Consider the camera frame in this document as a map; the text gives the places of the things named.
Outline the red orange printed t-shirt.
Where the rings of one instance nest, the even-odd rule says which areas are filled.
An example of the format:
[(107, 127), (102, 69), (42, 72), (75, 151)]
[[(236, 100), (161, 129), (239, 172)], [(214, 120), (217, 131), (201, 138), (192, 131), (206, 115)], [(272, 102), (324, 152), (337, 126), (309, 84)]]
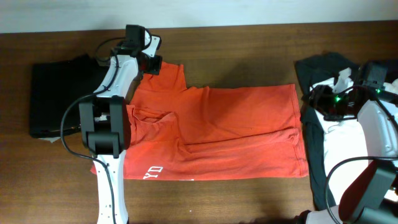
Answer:
[(184, 67), (144, 75), (127, 106), (123, 176), (136, 180), (305, 177), (295, 85), (188, 87)]

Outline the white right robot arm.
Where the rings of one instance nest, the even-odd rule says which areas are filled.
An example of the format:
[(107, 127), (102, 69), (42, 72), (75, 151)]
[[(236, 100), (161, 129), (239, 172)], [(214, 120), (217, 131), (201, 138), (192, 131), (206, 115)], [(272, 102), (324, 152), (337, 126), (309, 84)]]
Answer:
[(317, 209), (298, 223), (397, 222), (397, 61), (295, 63)]

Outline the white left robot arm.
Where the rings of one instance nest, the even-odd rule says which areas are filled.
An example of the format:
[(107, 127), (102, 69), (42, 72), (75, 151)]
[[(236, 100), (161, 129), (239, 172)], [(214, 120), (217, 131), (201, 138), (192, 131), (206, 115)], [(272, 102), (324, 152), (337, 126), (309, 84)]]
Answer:
[(158, 75), (161, 38), (145, 27), (127, 25), (111, 50), (109, 68), (99, 87), (78, 104), (83, 145), (89, 150), (98, 183), (98, 223), (129, 221), (124, 199), (124, 159), (131, 130), (126, 105), (143, 74)]

